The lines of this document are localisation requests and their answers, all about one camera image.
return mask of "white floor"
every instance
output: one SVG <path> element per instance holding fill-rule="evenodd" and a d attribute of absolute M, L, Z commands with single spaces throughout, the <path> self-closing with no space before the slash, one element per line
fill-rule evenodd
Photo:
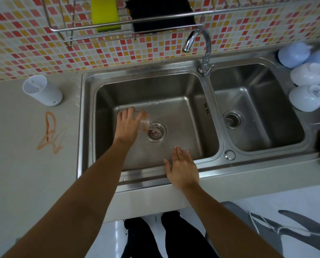
<path fill-rule="evenodd" d="M 251 197 L 234 201 L 234 203 L 246 211 L 257 212 L 283 225 L 302 227 L 288 217 L 279 214 L 280 209 L 300 213 L 320 223 L 320 186 Z M 180 213 L 185 220 L 200 230 L 203 235 L 205 234 L 205 229 L 192 208 L 182 209 Z M 149 224 L 162 256 L 167 258 L 165 229 L 161 224 L 161 215 L 149 215 L 143 219 Z M 126 233 L 123 221 L 103 224 L 86 257 L 120 258 L 127 242 Z M 320 258 L 320 251 L 290 236 L 282 236 L 282 243 L 283 254 L 286 258 Z"/>

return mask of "small sink basin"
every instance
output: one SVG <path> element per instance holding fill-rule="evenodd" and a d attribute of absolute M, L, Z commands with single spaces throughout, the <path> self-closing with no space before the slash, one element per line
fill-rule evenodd
<path fill-rule="evenodd" d="M 299 119 L 266 66 L 217 69 L 211 83 L 231 140 L 240 150 L 271 149 L 304 139 Z"/>
<path fill-rule="evenodd" d="M 199 78 L 191 73 L 134 79 L 103 85 L 96 95 L 95 152 L 98 159 L 112 144 L 116 115 L 128 107 L 145 110 L 165 130 L 163 138 L 139 132 L 123 170 L 163 165 L 180 145 L 193 159 L 214 156 L 219 143 Z"/>

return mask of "white cord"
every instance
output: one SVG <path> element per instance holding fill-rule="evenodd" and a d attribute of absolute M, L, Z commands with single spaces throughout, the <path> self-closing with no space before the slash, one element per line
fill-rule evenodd
<path fill-rule="evenodd" d="M 248 215 L 249 215 L 249 217 L 251 219 L 251 222 L 252 222 L 253 226 L 255 227 L 257 233 L 259 234 L 259 230 L 258 230 L 258 228 L 257 228 L 257 226 L 256 226 L 256 224 L 255 224 L 255 222 L 253 220 L 251 212 L 248 212 Z M 294 229 L 294 230 L 302 231 L 302 232 L 305 232 L 305 233 L 309 233 L 309 234 L 320 236 L 320 233 L 311 232 L 311 231 L 308 231 L 306 229 L 302 229 L 302 228 L 295 227 L 295 226 L 280 226 L 280 227 L 278 227 L 277 230 L 275 230 L 273 226 L 269 225 L 269 223 L 266 221 L 266 219 L 264 217 L 262 217 L 260 214 L 257 214 L 257 215 L 259 215 L 261 217 L 261 219 L 269 226 L 269 228 L 272 229 L 277 234 L 279 234 L 280 230 L 282 230 L 284 228 L 287 228 L 287 229 Z"/>

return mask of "leg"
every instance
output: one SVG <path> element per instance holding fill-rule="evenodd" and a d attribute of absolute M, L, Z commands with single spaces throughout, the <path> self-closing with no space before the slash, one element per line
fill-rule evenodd
<path fill-rule="evenodd" d="M 162 258 L 152 231 L 141 217 L 127 219 L 124 226 L 128 229 L 128 242 L 121 258 Z"/>
<path fill-rule="evenodd" d="M 161 222 L 166 230 L 165 241 L 168 258 L 218 258 L 201 232 L 181 218 L 178 211 L 164 213 Z"/>

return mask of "black towel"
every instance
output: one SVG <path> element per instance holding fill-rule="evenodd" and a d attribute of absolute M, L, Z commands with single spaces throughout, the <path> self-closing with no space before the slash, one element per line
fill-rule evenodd
<path fill-rule="evenodd" d="M 192 12 L 188 0 L 128 0 L 126 8 L 129 9 L 132 19 L 156 17 L 162 15 L 173 15 Z M 135 32 L 179 27 L 196 24 L 194 16 L 175 19 L 134 23 Z"/>

